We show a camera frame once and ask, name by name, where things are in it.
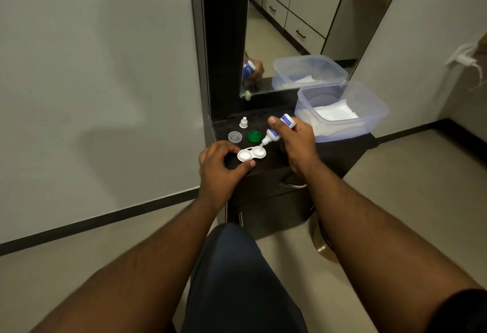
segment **green lid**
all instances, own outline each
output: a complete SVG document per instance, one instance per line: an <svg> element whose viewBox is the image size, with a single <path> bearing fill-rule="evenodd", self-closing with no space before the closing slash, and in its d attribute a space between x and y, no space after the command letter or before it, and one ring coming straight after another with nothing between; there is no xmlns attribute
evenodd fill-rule
<svg viewBox="0 0 487 333"><path fill-rule="evenodd" d="M247 138L250 142L259 143L262 140L262 135L259 131L250 131L247 133Z"/></svg>

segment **black drawer handle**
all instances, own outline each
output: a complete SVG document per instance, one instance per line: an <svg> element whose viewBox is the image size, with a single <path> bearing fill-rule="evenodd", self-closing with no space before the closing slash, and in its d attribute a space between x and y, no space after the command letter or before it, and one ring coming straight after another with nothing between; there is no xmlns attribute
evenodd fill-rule
<svg viewBox="0 0 487 333"><path fill-rule="evenodd" d="M286 182L279 182L280 185L284 186L284 187L290 187L292 189L303 189L303 188L306 188L307 184L290 184L290 183L286 183Z"/></svg>

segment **clear plastic container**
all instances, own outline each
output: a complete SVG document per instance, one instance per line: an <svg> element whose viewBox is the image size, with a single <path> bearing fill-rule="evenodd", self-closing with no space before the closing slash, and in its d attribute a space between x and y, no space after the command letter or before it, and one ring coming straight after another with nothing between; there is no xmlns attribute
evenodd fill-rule
<svg viewBox="0 0 487 333"><path fill-rule="evenodd" d="M341 83L348 73L332 59L323 55L305 55L274 60L272 88L287 90L324 83Z"/></svg>
<svg viewBox="0 0 487 333"><path fill-rule="evenodd" d="M358 118L326 120L314 108L346 100ZM364 84L344 82L301 88L294 114L313 127L316 142L338 141L371 132L389 113L387 105Z"/></svg>

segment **dark blue pants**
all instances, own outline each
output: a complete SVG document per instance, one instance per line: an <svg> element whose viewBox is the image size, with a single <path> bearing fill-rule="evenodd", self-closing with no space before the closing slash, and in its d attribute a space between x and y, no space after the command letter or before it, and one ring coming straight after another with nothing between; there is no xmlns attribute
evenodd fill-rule
<svg viewBox="0 0 487 333"><path fill-rule="evenodd" d="M211 231L190 282L181 333L308 332L259 247L237 225Z"/></svg>

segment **tiled floor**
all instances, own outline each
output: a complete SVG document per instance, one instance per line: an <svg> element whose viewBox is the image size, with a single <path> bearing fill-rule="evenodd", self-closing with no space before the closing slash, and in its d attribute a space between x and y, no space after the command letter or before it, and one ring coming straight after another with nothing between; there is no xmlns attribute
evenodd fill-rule
<svg viewBox="0 0 487 333"><path fill-rule="evenodd" d="M272 63L275 59L300 55L250 3L245 47L250 58L258 59L264 65L264 77L274 75Z"/></svg>
<svg viewBox="0 0 487 333"><path fill-rule="evenodd" d="M367 152L347 182L487 286L487 168L434 131ZM28 331L95 270L186 204L0 257L0 331ZM309 226L258 241L310 333L375 332L339 265L313 248ZM186 297L174 323L179 328Z"/></svg>

